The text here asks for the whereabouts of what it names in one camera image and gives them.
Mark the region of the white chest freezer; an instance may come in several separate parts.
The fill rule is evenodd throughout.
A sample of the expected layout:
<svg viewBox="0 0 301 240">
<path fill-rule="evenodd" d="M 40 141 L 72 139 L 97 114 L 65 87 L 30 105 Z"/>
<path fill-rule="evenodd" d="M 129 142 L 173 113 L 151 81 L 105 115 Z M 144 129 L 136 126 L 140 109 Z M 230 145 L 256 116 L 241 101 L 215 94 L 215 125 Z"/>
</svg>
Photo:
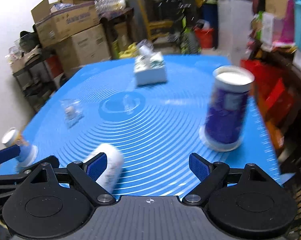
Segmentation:
<svg viewBox="0 0 301 240">
<path fill-rule="evenodd" d="M 246 52 L 253 20 L 252 0 L 218 0 L 218 49 L 236 64 Z"/>
</svg>

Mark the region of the black metal shelf rack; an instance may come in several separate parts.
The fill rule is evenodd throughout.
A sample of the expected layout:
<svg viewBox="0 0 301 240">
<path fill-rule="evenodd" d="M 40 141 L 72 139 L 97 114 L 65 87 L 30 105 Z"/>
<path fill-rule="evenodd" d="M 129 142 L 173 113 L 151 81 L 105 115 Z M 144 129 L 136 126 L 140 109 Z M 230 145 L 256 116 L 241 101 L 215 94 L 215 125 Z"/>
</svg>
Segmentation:
<svg viewBox="0 0 301 240">
<path fill-rule="evenodd" d="M 56 51 L 35 47 L 28 53 L 11 53 L 9 60 L 23 97 L 37 113 L 60 87 L 63 68 Z"/>
</svg>

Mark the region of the large cardboard box lower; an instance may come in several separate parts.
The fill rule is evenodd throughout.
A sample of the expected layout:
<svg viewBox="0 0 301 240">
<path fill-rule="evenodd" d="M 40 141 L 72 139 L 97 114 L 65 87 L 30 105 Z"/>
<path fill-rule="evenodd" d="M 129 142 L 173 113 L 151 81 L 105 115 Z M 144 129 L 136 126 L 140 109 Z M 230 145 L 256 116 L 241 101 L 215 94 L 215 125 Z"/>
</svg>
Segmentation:
<svg viewBox="0 0 301 240">
<path fill-rule="evenodd" d="M 108 61 L 111 54 L 101 24 L 59 42 L 55 51 L 66 77 L 73 76 L 87 64 Z"/>
</svg>

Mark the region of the purple paper cup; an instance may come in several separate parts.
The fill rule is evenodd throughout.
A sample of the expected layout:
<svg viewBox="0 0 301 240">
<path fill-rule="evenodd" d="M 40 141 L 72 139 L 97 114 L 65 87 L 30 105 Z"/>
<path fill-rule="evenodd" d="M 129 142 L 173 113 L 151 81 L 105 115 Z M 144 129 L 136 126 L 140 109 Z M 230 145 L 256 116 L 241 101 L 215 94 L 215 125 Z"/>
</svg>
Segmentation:
<svg viewBox="0 0 301 240">
<path fill-rule="evenodd" d="M 209 148 L 228 152 L 242 142 L 247 101 L 255 77 L 237 66 L 221 66 L 213 71 L 213 77 L 206 120 L 199 129 L 199 137 Z"/>
</svg>

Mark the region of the dark wooden side table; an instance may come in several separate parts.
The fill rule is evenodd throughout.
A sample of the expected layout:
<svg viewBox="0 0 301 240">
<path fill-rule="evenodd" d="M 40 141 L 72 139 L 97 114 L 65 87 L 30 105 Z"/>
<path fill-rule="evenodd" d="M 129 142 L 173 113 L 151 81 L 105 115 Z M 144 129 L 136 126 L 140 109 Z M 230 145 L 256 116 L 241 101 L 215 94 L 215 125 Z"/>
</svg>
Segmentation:
<svg viewBox="0 0 301 240">
<path fill-rule="evenodd" d="M 119 58 L 119 53 L 128 49 L 136 41 L 134 33 L 134 9 L 106 11 L 99 14 L 110 55 L 113 60 Z"/>
</svg>

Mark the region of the clear glass cup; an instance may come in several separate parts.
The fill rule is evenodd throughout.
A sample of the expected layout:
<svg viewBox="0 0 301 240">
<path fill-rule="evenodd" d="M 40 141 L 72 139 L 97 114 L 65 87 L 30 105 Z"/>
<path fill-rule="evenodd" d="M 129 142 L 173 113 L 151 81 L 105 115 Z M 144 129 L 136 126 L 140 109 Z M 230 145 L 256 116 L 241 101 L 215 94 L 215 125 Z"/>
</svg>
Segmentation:
<svg viewBox="0 0 301 240">
<path fill-rule="evenodd" d="M 60 103 L 68 128 L 76 125 L 84 117 L 80 100 L 63 99 Z"/>
</svg>

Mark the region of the white tissue box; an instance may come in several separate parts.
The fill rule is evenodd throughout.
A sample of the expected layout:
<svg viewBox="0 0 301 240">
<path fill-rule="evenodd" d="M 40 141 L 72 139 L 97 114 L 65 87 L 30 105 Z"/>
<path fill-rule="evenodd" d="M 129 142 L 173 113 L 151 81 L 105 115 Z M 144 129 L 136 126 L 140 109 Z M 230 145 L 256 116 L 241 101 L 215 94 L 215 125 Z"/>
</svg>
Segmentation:
<svg viewBox="0 0 301 240">
<path fill-rule="evenodd" d="M 161 51 L 154 51 L 149 40 L 137 44 L 138 56 L 135 58 L 134 77 L 137 86 L 167 82 L 165 61 Z"/>
</svg>

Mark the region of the green white carton box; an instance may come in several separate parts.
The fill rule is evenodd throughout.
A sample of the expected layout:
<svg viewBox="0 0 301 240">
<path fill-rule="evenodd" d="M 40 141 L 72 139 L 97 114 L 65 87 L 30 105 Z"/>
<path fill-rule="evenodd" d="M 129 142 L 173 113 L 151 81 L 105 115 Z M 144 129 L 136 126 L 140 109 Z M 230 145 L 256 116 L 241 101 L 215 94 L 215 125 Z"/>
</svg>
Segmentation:
<svg viewBox="0 0 301 240">
<path fill-rule="evenodd" d="M 273 14 L 259 11 L 252 21 L 253 30 L 255 31 L 255 39 L 271 46 L 274 40 L 274 21 L 275 17 Z"/>
</svg>

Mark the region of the black green bicycle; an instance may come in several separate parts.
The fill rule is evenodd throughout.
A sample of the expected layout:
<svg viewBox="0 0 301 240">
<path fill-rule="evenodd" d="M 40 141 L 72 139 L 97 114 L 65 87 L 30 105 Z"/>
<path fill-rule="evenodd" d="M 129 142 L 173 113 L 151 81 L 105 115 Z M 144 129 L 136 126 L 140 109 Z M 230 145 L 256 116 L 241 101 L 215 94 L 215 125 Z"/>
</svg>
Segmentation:
<svg viewBox="0 0 301 240">
<path fill-rule="evenodd" d="M 195 13 L 191 0 L 152 0 L 155 2 L 155 18 L 161 22 L 170 21 L 169 42 L 179 46 L 182 54 L 199 54 L 201 47 L 194 33 Z"/>
</svg>

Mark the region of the blue silicone baking mat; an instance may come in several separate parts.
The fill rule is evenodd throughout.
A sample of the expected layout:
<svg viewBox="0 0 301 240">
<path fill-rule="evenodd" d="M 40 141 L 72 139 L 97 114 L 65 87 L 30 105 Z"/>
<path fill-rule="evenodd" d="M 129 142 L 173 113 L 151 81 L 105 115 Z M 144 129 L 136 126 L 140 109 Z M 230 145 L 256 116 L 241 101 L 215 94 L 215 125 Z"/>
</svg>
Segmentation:
<svg viewBox="0 0 301 240">
<path fill-rule="evenodd" d="M 55 155 L 61 166 L 85 160 L 100 144 L 121 151 L 124 164 L 114 195 L 183 197 L 199 180 L 188 166 L 193 152 L 232 168 L 255 163 L 274 180 L 279 166 L 262 116 L 249 100 L 243 142 L 216 152 L 199 137 L 213 86 L 213 71 L 224 56 L 167 55 L 167 82 L 137 87 L 134 60 L 106 61 L 80 69 L 41 108 L 23 131 L 38 147 L 37 159 Z M 63 99 L 80 100 L 84 117 L 65 122 Z"/>
</svg>

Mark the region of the yellow white paper cup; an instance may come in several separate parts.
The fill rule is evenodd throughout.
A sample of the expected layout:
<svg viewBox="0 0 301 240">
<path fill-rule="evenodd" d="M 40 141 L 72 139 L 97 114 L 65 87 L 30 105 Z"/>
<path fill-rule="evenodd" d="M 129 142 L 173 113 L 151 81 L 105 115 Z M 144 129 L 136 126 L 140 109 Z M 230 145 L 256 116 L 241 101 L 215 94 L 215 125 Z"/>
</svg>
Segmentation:
<svg viewBox="0 0 301 240">
<path fill-rule="evenodd" d="M 12 146 L 19 147 L 19 154 L 16 157 L 20 167 L 31 165 L 38 153 L 38 147 L 28 142 L 22 135 L 21 131 L 15 127 L 11 127 L 2 137 L 1 143 L 7 148 Z"/>
</svg>

